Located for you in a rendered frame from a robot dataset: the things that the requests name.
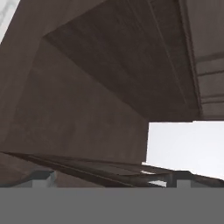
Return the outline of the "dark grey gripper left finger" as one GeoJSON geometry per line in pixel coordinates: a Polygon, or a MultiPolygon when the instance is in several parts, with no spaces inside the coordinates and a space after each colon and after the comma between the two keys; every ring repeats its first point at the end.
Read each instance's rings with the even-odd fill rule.
{"type": "Polygon", "coordinates": [[[28,177],[14,184],[15,187],[48,188],[55,187],[55,171],[34,171],[28,177]]]}

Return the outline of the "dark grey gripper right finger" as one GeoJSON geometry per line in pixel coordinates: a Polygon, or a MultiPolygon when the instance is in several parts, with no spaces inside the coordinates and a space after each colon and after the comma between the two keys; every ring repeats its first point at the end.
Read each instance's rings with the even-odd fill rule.
{"type": "Polygon", "coordinates": [[[224,188],[224,180],[193,174],[189,171],[175,171],[172,174],[175,187],[189,188],[224,188]]]}

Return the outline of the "dark brown open cabinet door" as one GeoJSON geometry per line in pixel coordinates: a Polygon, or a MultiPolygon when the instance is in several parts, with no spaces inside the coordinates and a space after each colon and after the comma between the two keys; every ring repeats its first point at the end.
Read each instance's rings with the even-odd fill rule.
{"type": "Polygon", "coordinates": [[[163,188],[162,185],[153,184],[153,181],[164,181],[166,187],[175,187],[172,183],[174,170],[151,165],[18,152],[6,152],[6,155],[52,168],[98,186],[163,188]]]}

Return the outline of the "dark brown closed cabinet door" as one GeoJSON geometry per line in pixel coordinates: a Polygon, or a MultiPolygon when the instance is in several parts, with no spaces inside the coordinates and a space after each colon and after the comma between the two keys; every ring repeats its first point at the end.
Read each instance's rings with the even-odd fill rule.
{"type": "Polygon", "coordinates": [[[224,0],[186,0],[205,120],[224,120],[224,0]]]}

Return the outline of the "dark brown wall cabinet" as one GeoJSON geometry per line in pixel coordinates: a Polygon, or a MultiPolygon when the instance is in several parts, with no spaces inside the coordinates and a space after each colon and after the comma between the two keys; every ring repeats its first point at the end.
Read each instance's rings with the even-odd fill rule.
{"type": "Polygon", "coordinates": [[[0,185],[31,157],[141,164],[200,118],[186,0],[20,0],[0,45],[0,185]]]}

